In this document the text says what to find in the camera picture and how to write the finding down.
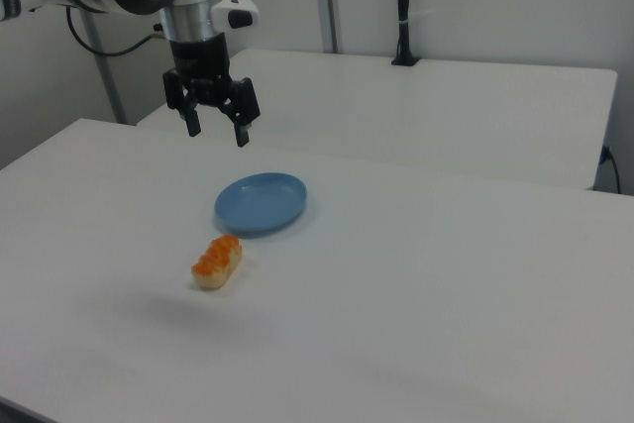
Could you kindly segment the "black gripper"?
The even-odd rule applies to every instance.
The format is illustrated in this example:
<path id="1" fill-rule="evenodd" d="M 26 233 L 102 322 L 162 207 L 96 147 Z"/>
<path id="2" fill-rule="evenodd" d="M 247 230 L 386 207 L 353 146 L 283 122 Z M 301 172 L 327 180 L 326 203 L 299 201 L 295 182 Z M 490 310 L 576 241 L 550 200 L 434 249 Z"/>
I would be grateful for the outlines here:
<path id="1" fill-rule="evenodd" d="M 167 107 L 178 112 L 190 137 L 201 133 L 197 103 L 219 107 L 234 125 L 237 146 L 244 147 L 261 110 L 252 81 L 230 76 L 225 35 L 193 43 L 170 41 L 169 46 L 174 68 L 162 75 Z"/>

